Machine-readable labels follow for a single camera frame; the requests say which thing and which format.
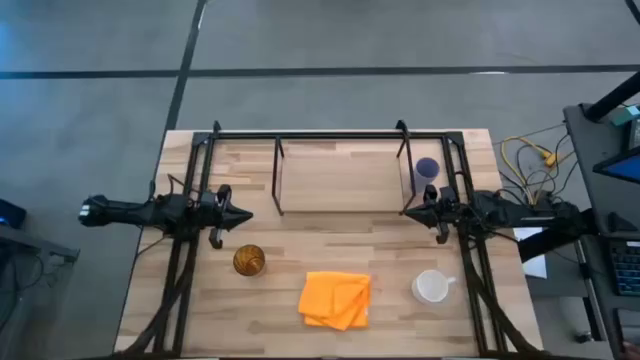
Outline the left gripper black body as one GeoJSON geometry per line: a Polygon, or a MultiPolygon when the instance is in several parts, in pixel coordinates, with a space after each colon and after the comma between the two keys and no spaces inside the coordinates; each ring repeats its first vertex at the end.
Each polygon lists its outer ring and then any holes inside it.
{"type": "Polygon", "coordinates": [[[210,230],[209,243],[213,249],[221,249],[221,231],[225,228],[225,214],[232,190],[228,184],[221,185],[216,192],[205,191],[201,195],[201,228],[210,230]]]}

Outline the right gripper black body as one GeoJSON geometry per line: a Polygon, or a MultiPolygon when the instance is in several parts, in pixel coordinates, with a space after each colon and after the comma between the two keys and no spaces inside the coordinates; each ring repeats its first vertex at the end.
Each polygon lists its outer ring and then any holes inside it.
{"type": "Polygon", "coordinates": [[[453,188],[441,187],[439,190],[433,184],[425,187],[423,201],[430,203],[427,215],[430,218],[429,229],[437,230],[436,242],[445,244],[449,237],[449,225],[457,221],[458,196],[453,188]]]}

